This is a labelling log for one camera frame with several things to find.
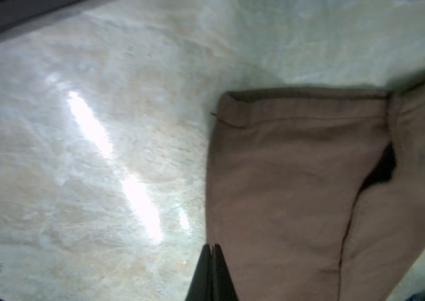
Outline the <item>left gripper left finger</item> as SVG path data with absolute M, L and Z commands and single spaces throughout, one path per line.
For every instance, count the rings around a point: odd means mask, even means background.
M 211 258 L 211 248 L 206 244 L 202 247 L 185 301 L 211 301 L 213 299 Z

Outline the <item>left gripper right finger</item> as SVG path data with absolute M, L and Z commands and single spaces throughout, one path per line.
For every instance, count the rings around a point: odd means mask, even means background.
M 212 248 L 212 299 L 239 301 L 221 246 Z

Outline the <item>brown trousers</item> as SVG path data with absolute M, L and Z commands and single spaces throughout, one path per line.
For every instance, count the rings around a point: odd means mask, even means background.
M 386 300 L 425 249 L 425 73 L 225 93 L 206 236 L 240 300 Z

